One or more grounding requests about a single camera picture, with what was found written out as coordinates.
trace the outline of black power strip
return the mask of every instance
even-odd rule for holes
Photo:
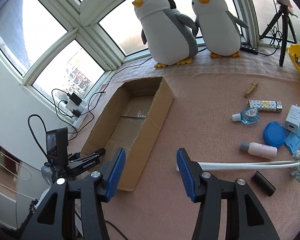
[[[250,52],[250,53],[253,53],[255,55],[258,54],[258,48],[255,49],[255,48],[253,48],[253,47],[251,47],[249,45],[241,45],[240,49],[244,50],[244,51],[247,51],[247,52]]]

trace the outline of tripod leg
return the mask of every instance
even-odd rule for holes
[[[280,67],[283,66],[284,56],[286,54],[286,48],[287,48],[288,18],[289,17],[287,14],[282,15],[282,43],[281,43],[281,53],[280,53],[280,59],[279,59]]]
[[[269,23],[268,27],[265,29],[265,31],[261,34],[260,40],[263,39],[268,32],[272,29],[272,27],[275,25],[275,23],[280,19],[280,16],[282,15],[282,11],[279,10],[274,17],[272,18],[271,22]]]
[[[296,38],[296,33],[294,32],[292,21],[291,21],[291,19],[290,19],[289,16],[288,16],[288,24],[289,24],[289,27],[290,27],[290,30],[291,30],[291,33],[292,33],[292,37],[293,37],[294,43],[296,44],[296,43],[298,43],[297,42],[297,38]]]

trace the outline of white penguin belly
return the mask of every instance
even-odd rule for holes
[[[151,56],[158,63],[173,65],[189,56],[186,38],[163,11],[141,20]]]
[[[229,56],[240,49],[241,37],[226,12],[199,15],[199,24],[209,51]]]

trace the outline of penguin wing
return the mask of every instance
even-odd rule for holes
[[[176,16],[177,20],[179,22],[181,22],[183,25],[188,26],[192,30],[197,29],[197,27],[195,26],[195,23],[189,16],[180,13],[177,9],[172,9],[172,11],[173,11],[174,15]]]
[[[230,19],[234,22],[239,24],[241,27],[243,28],[249,28],[249,26],[242,20],[238,19],[237,17],[233,16],[233,14],[229,11],[226,11],[226,13],[228,14],[228,16],[230,17]]]
[[[193,36],[195,37],[195,36],[197,36],[198,31],[199,31],[199,28],[200,28],[198,16],[195,18],[194,24],[195,24],[195,26],[196,26],[196,29],[195,29],[195,30],[192,30],[192,34],[193,34]]]
[[[142,39],[143,44],[145,45],[147,43],[147,38],[146,38],[146,35],[145,35],[145,32],[143,31],[143,29],[141,31],[141,39]]]

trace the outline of blue gripper pad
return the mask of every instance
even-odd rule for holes
[[[181,150],[177,151],[177,164],[182,178],[183,186],[185,187],[187,196],[194,202],[196,194],[194,191],[194,180],[190,173],[189,167],[186,163],[185,158],[182,155]]]
[[[114,167],[107,181],[108,185],[107,185],[107,192],[105,195],[105,199],[107,201],[110,201],[110,199],[114,196],[117,190],[125,162],[126,162],[126,153],[123,149],[121,149],[117,161],[115,162]]]
[[[300,127],[297,133],[290,132],[286,138],[285,145],[292,154],[300,148]]]

